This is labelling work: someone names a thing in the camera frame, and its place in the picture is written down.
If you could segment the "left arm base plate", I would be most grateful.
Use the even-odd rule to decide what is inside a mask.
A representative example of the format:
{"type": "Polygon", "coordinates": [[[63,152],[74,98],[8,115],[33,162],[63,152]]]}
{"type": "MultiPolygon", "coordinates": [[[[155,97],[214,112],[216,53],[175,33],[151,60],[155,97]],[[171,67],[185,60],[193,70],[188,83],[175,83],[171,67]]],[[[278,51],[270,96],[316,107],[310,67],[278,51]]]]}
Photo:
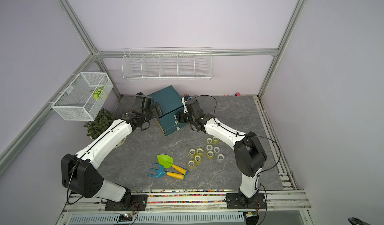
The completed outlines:
{"type": "Polygon", "coordinates": [[[105,211],[144,211],[147,206],[148,195],[145,194],[129,194],[120,202],[107,201],[105,203],[105,211]]]}

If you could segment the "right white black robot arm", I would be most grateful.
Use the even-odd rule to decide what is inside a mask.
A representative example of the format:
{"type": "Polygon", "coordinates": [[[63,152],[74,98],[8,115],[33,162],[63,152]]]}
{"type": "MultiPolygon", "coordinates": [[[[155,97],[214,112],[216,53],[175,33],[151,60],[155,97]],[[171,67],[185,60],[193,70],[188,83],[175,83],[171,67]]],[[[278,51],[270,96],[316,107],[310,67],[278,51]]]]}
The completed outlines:
{"type": "Polygon", "coordinates": [[[182,103],[183,110],[177,114],[178,122],[188,123],[193,131],[214,136],[234,150],[237,167],[242,173],[239,198],[248,203],[255,200],[260,173],[268,158],[258,136],[223,124],[215,115],[205,113],[198,100],[188,95],[182,98],[182,103]]]}

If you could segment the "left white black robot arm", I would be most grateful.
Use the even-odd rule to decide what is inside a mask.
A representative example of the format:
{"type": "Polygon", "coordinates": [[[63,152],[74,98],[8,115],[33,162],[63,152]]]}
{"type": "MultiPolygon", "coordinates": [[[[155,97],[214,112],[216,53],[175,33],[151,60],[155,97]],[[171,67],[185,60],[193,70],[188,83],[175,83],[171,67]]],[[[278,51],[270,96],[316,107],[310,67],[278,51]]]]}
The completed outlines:
{"type": "Polygon", "coordinates": [[[100,198],[127,206],[131,203],[131,190],[107,181],[98,168],[118,143],[136,129],[162,115],[161,105],[151,97],[138,93],[134,105],[121,115],[92,143],[74,155],[61,160],[62,185],[83,198],[100,198]]]}

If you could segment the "teal three-drawer cabinet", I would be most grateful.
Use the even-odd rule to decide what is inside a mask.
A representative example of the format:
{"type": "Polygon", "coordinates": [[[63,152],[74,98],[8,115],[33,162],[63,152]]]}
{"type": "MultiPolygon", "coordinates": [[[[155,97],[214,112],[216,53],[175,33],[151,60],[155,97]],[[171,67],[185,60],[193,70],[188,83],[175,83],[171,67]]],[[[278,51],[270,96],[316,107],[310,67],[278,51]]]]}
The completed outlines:
{"type": "Polygon", "coordinates": [[[149,94],[149,97],[160,104],[162,115],[156,120],[166,137],[188,125],[187,123],[179,123],[177,120],[178,112],[183,111],[183,103],[181,95],[173,86],[149,94]]]}

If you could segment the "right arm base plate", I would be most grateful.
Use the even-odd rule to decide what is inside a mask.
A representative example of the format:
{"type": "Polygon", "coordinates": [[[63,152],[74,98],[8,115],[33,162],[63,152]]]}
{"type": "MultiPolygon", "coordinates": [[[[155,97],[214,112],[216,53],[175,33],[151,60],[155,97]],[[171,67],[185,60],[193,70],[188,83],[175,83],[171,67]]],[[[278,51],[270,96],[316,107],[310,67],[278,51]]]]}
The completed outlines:
{"type": "Polygon", "coordinates": [[[267,208],[267,199],[263,193],[255,193],[251,198],[242,193],[228,193],[224,199],[229,210],[259,210],[267,208]]]}

